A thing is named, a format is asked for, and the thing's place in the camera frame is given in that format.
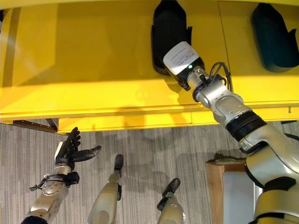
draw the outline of black band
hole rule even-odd
[[[260,188],[264,189],[264,186],[252,175],[250,170],[247,167],[247,164],[244,164],[245,172],[248,175],[248,177],[254,182],[254,184]]]
[[[37,216],[29,216],[21,224],[48,224],[46,220]]]
[[[247,134],[266,124],[267,123],[253,111],[248,111],[236,119],[231,120],[226,125],[226,129],[237,141],[240,141]]]

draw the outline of prosthetic leg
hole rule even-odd
[[[115,158],[114,172],[110,175],[108,183],[103,187],[95,200],[89,213],[88,224],[114,224],[116,215],[116,204],[121,199],[121,169],[123,156]]]
[[[173,179],[163,192],[163,198],[157,205],[157,209],[161,211],[158,224],[183,224],[185,214],[182,206],[178,203],[174,196],[181,181],[178,178]]]

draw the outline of robotic hand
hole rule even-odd
[[[179,85],[193,90],[194,101],[213,112],[215,120],[239,142],[240,150],[249,154],[245,170],[263,188],[251,224],[299,223],[299,149],[232,92],[224,63],[216,63],[207,74],[197,52],[180,42],[166,53],[163,64]],[[221,67],[227,79],[218,74]]]
[[[101,150],[101,146],[89,150],[78,151],[80,131],[74,128],[67,140],[60,142],[55,153],[53,174],[44,175],[43,180],[30,188],[40,189],[39,198],[33,203],[22,224],[49,224],[58,213],[61,202],[68,194],[68,188],[79,183],[79,175],[73,172],[75,162],[89,160]]]

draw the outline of yellow surface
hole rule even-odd
[[[245,102],[299,102],[299,66],[284,73],[266,70],[257,51],[250,16],[256,3],[219,2],[234,92]],[[288,30],[299,29],[299,7],[274,5]]]
[[[99,1],[9,10],[0,34],[0,121],[65,118],[59,122],[62,133],[76,125],[111,130],[215,124],[191,92],[152,68],[150,27],[158,3]],[[207,70],[229,60],[234,91],[245,104],[266,107],[265,120],[299,119],[298,110],[285,113],[288,106],[299,106],[299,67],[285,73],[262,67],[250,23],[256,3],[219,2],[218,8],[216,1],[191,0],[182,5],[193,26],[192,45]],[[289,30],[299,29],[299,7],[274,7]]]
[[[299,106],[256,108],[254,112],[266,121],[299,120]],[[144,115],[119,115],[89,118],[59,119],[59,133],[68,133],[74,127],[80,131],[107,131],[157,127],[214,125],[217,124],[210,111],[162,113]]]
[[[0,0],[0,9],[23,7],[23,6],[33,6],[33,5],[41,5],[41,4],[82,2],[82,1],[101,1],[101,0]],[[261,2],[260,0],[232,0],[232,1]],[[298,0],[263,0],[262,2],[299,6]]]
[[[2,120],[197,108],[190,92],[152,67],[150,29],[158,3],[9,10],[0,37]],[[227,62],[217,2],[186,1],[184,8],[206,67]]]

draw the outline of white label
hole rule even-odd
[[[182,41],[167,52],[163,63],[174,75],[177,75],[197,58],[199,58],[197,52],[187,42]]]

